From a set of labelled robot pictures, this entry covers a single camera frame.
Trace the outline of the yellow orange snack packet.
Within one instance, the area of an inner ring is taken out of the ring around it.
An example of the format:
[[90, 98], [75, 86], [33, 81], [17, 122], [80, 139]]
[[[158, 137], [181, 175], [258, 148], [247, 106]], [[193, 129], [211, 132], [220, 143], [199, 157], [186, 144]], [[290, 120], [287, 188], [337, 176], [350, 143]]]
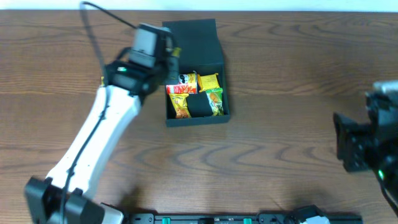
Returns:
[[189, 97], [188, 93], [172, 93], [169, 97], [176, 113], [176, 119], [191, 118], [187, 104], [187, 98]]

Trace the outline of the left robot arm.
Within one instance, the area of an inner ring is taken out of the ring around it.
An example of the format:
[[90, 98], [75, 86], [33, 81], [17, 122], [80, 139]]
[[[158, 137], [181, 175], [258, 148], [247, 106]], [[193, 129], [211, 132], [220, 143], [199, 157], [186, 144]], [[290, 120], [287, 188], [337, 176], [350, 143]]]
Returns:
[[102, 64], [103, 81], [72, 145], [45, 179], [31, 177], [24, 188], [34, 223], [124, 223], [122, 211], [92, 199], [110, 155], [145, 98], [176, 79], [179, 53], [168, 28], [143, 24], [132, 47]]

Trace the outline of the yellow square snack packet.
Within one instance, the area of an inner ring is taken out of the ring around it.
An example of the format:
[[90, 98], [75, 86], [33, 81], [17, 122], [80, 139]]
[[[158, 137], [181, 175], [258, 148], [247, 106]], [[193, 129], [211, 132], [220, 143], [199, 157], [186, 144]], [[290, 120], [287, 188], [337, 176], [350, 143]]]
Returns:
[[198, 75], [198, 85], [200, 92], [219, 88], [218, 73], [205, 76]]

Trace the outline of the red Pringles can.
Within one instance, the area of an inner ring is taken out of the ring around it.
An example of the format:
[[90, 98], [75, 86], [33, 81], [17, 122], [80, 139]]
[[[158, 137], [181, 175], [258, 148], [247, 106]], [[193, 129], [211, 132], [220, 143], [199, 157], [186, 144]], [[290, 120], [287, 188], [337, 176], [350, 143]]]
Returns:
[[197, 94], [197, 74], [196, 73], [188, 73], [188, 74], [180, 74], [178, 76], [178, 84], [176, 85], [167, 85], [165, 87], [166, 93], [169, 94]]

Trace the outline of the green yellow snack packet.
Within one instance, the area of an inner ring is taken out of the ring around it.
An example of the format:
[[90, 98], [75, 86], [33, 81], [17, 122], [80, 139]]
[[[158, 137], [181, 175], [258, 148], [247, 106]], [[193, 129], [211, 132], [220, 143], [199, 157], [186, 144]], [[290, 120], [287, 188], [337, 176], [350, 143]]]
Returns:
[[222, 88], [215, 88], [206, 91], [206, 95], [208, 97], [209, 105], [211, 107], [213, 116], [224, 115], [222, 94]]

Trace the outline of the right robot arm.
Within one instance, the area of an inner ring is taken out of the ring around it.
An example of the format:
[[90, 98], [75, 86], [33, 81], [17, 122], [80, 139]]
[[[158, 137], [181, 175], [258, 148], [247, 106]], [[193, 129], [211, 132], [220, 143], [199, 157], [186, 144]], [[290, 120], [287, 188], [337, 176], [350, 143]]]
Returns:
[[397, 213], [397, 92], [366, 94], [368, 123], [333, 114], [336, 152], [347, 172], [371, 170], [383, 197]]

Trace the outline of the dark green box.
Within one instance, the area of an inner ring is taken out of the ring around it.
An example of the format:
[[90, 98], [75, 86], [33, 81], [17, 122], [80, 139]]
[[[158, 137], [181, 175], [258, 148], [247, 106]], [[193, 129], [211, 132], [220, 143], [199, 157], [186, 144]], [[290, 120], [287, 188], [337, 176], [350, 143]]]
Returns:
[[214, 19], [190, 21], [167, 21], [169, 28], [182, 49], [180, 53], [180, 73], [196, 71], [200, 75], [218, 74], [218, 83], [223, 89], [223, 115], [214, 116], [205, 92], [190, 95], [187, 98], [191, 118], [177, 119], [169, 95], [165, 96], [166, 126], [195, 126], [201, 124], [226, 123], [230, 119], [226, 72], [224, 69], [223, 50], [216, 30]]

